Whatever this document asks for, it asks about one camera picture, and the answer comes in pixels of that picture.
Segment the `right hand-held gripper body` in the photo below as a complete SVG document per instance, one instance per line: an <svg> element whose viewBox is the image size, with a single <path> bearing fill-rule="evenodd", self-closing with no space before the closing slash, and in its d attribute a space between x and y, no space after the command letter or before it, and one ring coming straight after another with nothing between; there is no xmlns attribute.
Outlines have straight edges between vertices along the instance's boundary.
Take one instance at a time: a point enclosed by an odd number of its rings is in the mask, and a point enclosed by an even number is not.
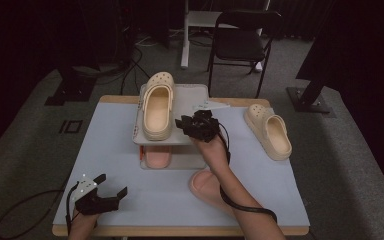
<svg viewBox="0 0 384 240"><path fill-rule="evenodd" d="M202 104L194 105L193 116L187 121L184 134L204 142L210 142L220 133L219 121L213 117L212 111L229 107L229 104L214 101L204 101Z"/></svg>

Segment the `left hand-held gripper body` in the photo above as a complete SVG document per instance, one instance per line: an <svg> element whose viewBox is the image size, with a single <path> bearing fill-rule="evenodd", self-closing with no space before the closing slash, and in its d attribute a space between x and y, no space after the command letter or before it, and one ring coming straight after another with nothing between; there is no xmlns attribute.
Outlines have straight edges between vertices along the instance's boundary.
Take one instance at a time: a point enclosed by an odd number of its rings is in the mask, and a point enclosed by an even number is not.
<svg viewBox="0 0 384 240"><path fill-rule="evenodd" d="M116 196L100 197L98 195L99 185L97 185L93 179L83 175L72 188L74 195L71 197L71 200L75 204L75 209L84 215L101 214L118 210L120 200L118 200Z"/></svg>

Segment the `grey two-tier shoe rack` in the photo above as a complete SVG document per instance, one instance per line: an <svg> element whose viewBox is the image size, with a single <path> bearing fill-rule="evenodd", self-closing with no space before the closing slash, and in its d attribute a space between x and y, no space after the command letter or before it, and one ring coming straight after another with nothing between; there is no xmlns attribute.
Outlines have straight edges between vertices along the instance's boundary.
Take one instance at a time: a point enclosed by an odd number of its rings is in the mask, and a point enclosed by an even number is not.
<svg viewBox="0 0 384 240"><path fill-rule="evenodd" d="M146 139L143 124L143 95L146 86L143 85L140 90L140 99L136 114L136 123L133 129L132 140L139 145L144 151L141 154L140 167L142 169L150 169L146 165L147 146L171 146L171 161L167 169L187 170L187 169L203 169L206 167L205 161L202 159L199 151L193 146L187 135L183 134L175 124L172 124L172 133L170 137L164 141L149 141ZM207 86L202 84L176 84L174 87L174 100L172 119L180 119L182 115L192 116L197 111L197 106L208 100Z"/></svg>

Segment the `cream clog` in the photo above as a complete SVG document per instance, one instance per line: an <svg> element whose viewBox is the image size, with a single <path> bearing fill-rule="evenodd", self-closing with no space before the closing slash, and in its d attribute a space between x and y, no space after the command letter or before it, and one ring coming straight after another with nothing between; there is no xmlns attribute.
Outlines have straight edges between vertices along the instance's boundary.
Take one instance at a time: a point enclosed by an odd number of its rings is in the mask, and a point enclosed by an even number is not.
<svg viewBox="0 0 384 240"><path fill-rule="evenodd" d="M166 140L172 131L174 79L168 72L154 74L143 95L143 132L149 141Z"/></svg>
<svg viewBox="0 0 384 240"><path fill-rule="evenodd" d="M244 120L272 160L282 161L290 157L292 145L286 124L279 115L261 104L252 104L245 111Z"/></svg>

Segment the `pink slipper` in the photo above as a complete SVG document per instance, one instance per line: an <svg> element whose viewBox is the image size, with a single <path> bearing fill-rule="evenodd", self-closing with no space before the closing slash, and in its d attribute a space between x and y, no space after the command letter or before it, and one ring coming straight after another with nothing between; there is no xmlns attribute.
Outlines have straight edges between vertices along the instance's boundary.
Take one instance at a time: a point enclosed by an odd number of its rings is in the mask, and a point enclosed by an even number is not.
<svg viewBox="0 0 384 240"><path fill-rule="evenodd" d="M170 146L146 146L145 164L152 169L162 169L171 162L172 148Z"/></svg>
<svg viewBox="0 0 384 240"><path fill-rule="evenodd" d="M220 194L220 183L217 177L207 169L195 172L189 180L192 194L206 204L233 217L234 213Z"/></svg>

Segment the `person's left hand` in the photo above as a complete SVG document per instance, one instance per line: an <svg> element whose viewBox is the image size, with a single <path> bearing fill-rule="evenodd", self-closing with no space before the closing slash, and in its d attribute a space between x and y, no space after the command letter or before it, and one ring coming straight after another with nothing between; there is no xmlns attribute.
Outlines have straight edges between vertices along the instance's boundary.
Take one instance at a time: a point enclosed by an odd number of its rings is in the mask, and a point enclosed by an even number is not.
<svg viewBox="0 0 384 240"><path fill-rule="evenodd" d="M84 215L75 209L68 240L89 240L99 217L99 214Z"/></svg>

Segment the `person's right hand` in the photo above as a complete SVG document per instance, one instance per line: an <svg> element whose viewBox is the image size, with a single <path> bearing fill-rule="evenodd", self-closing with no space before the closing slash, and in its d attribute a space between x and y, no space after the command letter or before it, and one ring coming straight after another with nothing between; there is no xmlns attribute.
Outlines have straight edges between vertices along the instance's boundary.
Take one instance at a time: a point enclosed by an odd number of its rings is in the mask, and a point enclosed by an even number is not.
<svg viewBox="0 0 384 240"><path fill-rule="evenodd" d="M200 141L195 138L191 138L191 141L214 174L219 175L229 170L225 143L219 136L216 136L210 142Z"/></svg>

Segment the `light blue table mat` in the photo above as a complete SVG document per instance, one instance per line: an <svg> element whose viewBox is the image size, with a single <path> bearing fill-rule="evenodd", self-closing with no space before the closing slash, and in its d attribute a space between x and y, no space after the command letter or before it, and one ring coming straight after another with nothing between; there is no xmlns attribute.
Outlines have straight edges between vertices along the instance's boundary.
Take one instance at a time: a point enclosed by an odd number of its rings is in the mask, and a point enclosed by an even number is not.
<svg viewBox="0 0 384 240"><path fill-rule="evenodd" d="M244 121L244 107L215 109L213 116L230 138L230 168L264 208L275 212L282 227L310 225L288 160L269 158ZM68 187L82 176L106 174L98 194L113 196L127 188L120 209L102 215L101 226L235 227L224 212L197 199L189 190L192 170L145 170L132 140L135 104L97 105L80 148Z"/></svg>

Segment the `white desk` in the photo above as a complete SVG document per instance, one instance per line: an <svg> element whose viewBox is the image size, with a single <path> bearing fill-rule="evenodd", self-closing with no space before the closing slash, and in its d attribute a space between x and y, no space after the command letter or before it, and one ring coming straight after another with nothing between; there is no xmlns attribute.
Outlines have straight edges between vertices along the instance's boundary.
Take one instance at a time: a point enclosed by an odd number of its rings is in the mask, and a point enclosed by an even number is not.
<svg viewBox="0 0 384 240"><path fill-rule="evenodd" d="M195 11L189 9L189 0L184 0L184 28L183 28L183 47L180 67L187 69L189 66L189 28L190 27L205 27L214 28L216 20L220 12L212 11Z"/></svg>

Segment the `black folding chair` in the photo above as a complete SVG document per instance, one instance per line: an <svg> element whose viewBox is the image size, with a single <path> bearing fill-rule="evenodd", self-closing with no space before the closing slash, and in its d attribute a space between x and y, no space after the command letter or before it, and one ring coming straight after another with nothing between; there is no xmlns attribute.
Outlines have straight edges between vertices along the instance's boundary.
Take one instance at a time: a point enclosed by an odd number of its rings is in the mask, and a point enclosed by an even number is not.
<svg viewBox="0 0 384 240"><path fill-rule="evenodd" d="M215 65L251 67L252 73L258 63L262 64L255 97L258 98L272 41L280 32L283 17L277 11L234 9L222 12L216 19L210 57L208 93L211 93Z"/></svg>

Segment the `black stand base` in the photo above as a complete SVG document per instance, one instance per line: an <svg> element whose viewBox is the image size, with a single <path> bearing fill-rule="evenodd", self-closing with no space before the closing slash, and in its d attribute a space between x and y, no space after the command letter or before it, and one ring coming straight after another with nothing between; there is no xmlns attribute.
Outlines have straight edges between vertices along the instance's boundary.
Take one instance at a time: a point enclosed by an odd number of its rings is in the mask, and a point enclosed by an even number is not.
<svg viewBox="0 0 384 240"><path fill-rule="evenodd" d="M82 76L71 66L58 67L62 81L53 96L45 101L45 106L62 106L66 102L87 102L90 99L97 79Z"/></svg>
<svg viewBox="0 0 384 240"><path fill-rule="evenodd" d="M314 42L296 76L297 79L309 80L310 83L306 88L287 88L287 93L297 112L330 113L330 108L321 96L321 91L326 84L326 74L330 70L326 54L325 48Z"/></svg>

